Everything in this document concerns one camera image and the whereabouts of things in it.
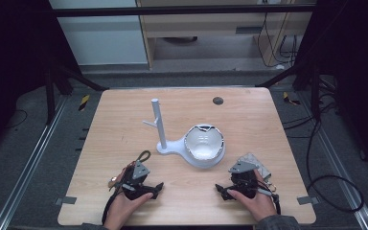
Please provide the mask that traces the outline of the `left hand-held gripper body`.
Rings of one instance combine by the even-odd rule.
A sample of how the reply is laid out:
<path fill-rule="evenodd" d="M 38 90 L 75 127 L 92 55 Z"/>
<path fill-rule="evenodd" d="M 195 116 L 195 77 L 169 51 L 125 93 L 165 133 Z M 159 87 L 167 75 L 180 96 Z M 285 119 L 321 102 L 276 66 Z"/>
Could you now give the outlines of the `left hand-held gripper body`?
<path fill-rule="evenodd" d="M 134 200 L 151 192 L 151 187 L 144 185 L 149 173 L 150 171 L 139 160 L 126 167 L 120 181 L 120 187 L 128 199 Z"/>

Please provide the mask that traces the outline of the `black horizontal frame bar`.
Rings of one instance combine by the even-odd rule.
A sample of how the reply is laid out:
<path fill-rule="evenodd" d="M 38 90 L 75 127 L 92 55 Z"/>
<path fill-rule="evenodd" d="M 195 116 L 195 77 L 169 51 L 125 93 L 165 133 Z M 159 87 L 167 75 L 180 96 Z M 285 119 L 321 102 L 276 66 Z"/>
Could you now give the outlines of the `black horizontal frame bar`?
<path fill-rule="evenodd" d="M 48 13 L 56 17 L 83 16 L 128 16 L 128 15 L 170 15 L 170 14 L 217 14 L 257 12 L 313 12 L 315 4 L 286 5 L 222 5 L 222 6 L 165 6 L 96 9 L 58 9 Z"/>

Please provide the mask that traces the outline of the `person's right hand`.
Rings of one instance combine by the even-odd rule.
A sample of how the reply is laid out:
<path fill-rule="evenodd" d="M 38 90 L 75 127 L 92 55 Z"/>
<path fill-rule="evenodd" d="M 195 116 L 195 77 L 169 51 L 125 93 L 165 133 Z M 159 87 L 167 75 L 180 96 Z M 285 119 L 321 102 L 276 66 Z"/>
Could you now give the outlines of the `person's right hand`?
<path fill-rule="evenodd" d="M 268 195 L 256 193 L 253 198 L 249 198 L 234 190 L 229 190 L 228 194 L 241 203 L 257 222 L 277 214 L 274 203 Z"/>

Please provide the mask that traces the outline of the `black metal stand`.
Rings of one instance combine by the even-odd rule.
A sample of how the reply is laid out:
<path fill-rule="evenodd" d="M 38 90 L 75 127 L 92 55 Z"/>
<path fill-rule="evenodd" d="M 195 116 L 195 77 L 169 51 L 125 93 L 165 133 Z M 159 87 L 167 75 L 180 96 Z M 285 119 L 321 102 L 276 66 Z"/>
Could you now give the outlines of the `black metal stand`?
<path fill-rule="evenodd" d="M 57 87 L 61 95 L 70 95 L 73 92 L 73 87 L 68 80 L 69 78 L 76 80 L 96 91 L 107 90 L 107 87 L 96 84 L 95 82 L 85 78 L 82 73 L 73 71 L 67 67 L 64 67 L 63 65 L 56 64 L 55 62 L 50 63 L 44 68 L 47 125 L 53 122 L 56 115 L 54 86 Z"/>
<path fill-rule="evenodd" d="M 292 67 L 283 71 L 274 78 L 263 83 L 257 84 L 257 87 L 269 88 L 276 82 L 285 79 L 288 76 L 295 75 L 292 87 L 299 91 L 304 89 L 310 83 L 310 112 L 316 121 L 320 120 L 319 108 L 319 66 L 315 61 L 300 61 Z"/>

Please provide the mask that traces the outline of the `dark curtain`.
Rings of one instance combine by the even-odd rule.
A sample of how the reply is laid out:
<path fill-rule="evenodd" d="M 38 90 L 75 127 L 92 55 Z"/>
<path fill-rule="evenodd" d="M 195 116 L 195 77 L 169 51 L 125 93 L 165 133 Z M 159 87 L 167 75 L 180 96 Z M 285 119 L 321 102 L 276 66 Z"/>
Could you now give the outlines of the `dark curtain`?
<path fill-rule="evenodd" d="M 16 110 L 17 99 L 45 84 L 42 54 L 47 49 L 57 65 L 81 70 L 58 19 L 48 13 L 49 0 L 0 0 L 0 135 Z"/>
<path fill-rule="evenodd" d="M 316 0 L 297 62 L 337 80 L 336 95 L 368 156 L 368 0 Z"/>

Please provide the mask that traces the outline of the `white bowl with silver rim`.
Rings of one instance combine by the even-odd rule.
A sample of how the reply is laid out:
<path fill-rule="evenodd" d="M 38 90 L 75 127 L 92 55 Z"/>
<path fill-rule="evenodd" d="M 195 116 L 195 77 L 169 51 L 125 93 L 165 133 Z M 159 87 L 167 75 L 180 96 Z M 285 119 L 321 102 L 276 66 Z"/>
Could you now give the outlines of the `white bowl with silver rim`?
<path fill-rule="evenodd" d="M 213 125 L 199 124 L 193 126 L 184 137 L 187 152 L 199 161 L 212 161 L 223 156 L 224 137 Z"/>

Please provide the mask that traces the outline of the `white stand with post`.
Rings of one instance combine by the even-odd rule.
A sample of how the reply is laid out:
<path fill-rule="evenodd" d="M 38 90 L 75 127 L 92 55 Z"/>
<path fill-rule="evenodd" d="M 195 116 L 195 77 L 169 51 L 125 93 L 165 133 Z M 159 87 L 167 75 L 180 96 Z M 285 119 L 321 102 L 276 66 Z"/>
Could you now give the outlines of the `white stand with post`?
<path fill-rule="evenodd" d="M 149 126 L 153 126 L 157 128 L 158 135 L 159 135 L 159 142 L 156 145 L 157 151 L 162 155 L 169 155 L 169 154 L 176 154 L 181 156 L 188 164 L 190 164 L 193 167 L 201 168 L 201 169 L 209 169 L 214 167 L 216 164 L 218 164 L 225 155 L 225 149 L 224 154 L 219 157 L 218 159 L 212 160 L 212 161 L 199 161 L 195 160 L 186 150 L 184 145 L 184 137 L 186 133 L 193 127 L 191 127 L 180 139 L 171 141 L 166 138 L 163 119 L 162 119 L 162 113 L 160 109 L 160 103 L 158 99 L 152 99 L 151 100 L 152 110 L 154 114 L 154 121 L 153 122 L 147 122 L 144 121 L 144 124 L 147 124 Z"/>

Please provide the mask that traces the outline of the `person's left hand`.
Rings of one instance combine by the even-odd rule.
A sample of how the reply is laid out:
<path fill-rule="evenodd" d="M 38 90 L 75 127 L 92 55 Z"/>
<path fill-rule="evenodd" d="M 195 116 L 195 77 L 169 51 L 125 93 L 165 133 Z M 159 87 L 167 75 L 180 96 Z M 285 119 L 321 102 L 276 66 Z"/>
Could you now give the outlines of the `person's left hand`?
<path fill-rule="evenodd" d="M 152 197 L 152 193 L 147 193 L 130 200 L 124 194 L 117 195 L 108 209 L 103 227 L 107 230 L 121 230 L 130 216 Z"/>

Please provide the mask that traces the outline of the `yellow and black tape strip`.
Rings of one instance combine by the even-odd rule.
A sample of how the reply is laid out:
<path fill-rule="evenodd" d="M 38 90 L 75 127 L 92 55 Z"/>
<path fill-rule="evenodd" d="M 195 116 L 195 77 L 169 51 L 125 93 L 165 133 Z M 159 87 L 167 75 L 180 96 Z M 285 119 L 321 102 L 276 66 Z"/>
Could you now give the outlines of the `yellow and black tape strip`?
<path fill-rule="evenodd" d="M 84 95 L 81 99 L 78 111 L 83 111 L 89 101 L 90 95 Z"/>
<path fill-rule="evenodd" d="M 298 101 L 298 100 L 292 100 L 289 97 L 287 92 L 283 92 L 283 100 L 284 100 L 285 103 L 289 103 L 289 104 L 295 104 L 295 105 L 301 104 L 300 101 Z"/>

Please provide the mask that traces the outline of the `white cabinet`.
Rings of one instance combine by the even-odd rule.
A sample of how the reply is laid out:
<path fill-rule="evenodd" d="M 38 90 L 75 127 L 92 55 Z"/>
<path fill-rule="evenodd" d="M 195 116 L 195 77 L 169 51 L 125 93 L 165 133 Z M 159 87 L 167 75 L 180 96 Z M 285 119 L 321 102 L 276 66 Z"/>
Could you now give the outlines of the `white cabinet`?
<path fill-rule="evenodd" d="M 54 10 L 135 7 L 135 0 L 49 0 Z M 139 17 L 59 17 L 78 65 L 147 64 Z"/>

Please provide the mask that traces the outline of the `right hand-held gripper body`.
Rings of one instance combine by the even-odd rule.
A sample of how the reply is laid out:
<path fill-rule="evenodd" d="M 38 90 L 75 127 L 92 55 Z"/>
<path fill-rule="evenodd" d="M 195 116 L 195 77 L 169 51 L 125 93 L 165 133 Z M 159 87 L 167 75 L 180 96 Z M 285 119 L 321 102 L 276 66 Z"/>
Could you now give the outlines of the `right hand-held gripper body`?
<path fill-rule="evenodd" d="M 246 197 L 254 197 L 259 189 L 265 189 L 265 184 L 271 177 L 271 171 L 253 153 L 241 156 L 229 172 L 233 182 L 231 190 Z"/>

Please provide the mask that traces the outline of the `aluminium floor rail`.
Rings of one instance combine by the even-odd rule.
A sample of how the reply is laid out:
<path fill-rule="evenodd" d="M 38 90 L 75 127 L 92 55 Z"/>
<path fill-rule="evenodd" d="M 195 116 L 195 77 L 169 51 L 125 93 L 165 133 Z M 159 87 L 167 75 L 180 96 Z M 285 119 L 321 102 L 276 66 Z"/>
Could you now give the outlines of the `aluminium floor rail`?
<path fill-rule="evenodd" d="M 316 126 L 315 130 L 317 132 L 317 137 L 319 139 L 319 142 L 321 143 L 325 156 L 327 157 L 331 167 L 333 168 L 333 173 L 336 176 L 344 178 L 343 181 L 339 182 L 339 186 L 343 191 L 343 194 L 347 199 L 350 208 L 358 208 L 360 203 L 363 204 L 363 206 L 359 210 L 354 212 L 354 215 L 361 229 L 368 230 L 368 207 L 365 204 L 364 199 L 360 197 L 358 189 L 355 189 L 352 185 L 348 183 L 348 181 L 353 181 L 353 179 L 344 167 L 340 158 L 337 156 L 336 150 L 326 130 L 320 125 L 320 123 L 316 122 L 316 120 L 313 120 L 312 122 Z"/>
<path fill-rule="evenodd" d="M 68 96 L 59 97 L 58 103 L 55 107 L 54 117 L 52 118 L 51 122 L 44 127 L 25 167 L 22 170 L 22 173 L 19 175 L 9 197 L 5 202 L 5 205 L 0 211 L 0 230 L 7 230 L 9 224 L 11 223 L 12 217 L 16 212 L 17 207 L 28 188 L 31 179 L 34 176 L 40 159 L 43 156 L 53 136 L 53 133 L 62 116 L 64 107 L 66 106 L 68 99 Z"/>

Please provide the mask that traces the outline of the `wooden shelf unit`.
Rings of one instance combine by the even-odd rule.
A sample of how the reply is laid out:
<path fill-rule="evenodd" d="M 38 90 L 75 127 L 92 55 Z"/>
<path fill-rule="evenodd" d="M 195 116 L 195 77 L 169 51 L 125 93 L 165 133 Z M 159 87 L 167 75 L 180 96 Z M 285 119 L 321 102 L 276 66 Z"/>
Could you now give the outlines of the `wooden shelf unit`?
<path fill-rule="evenodd" d="M 135 0 L 139 7 L 311 4 L 316 0 Z M 264 64 L 279 60 L 277 52 L 288 35 L 303 35 L 308 12 L 143 15 L 144 38 L 202 35 L 253 35 Z"/>

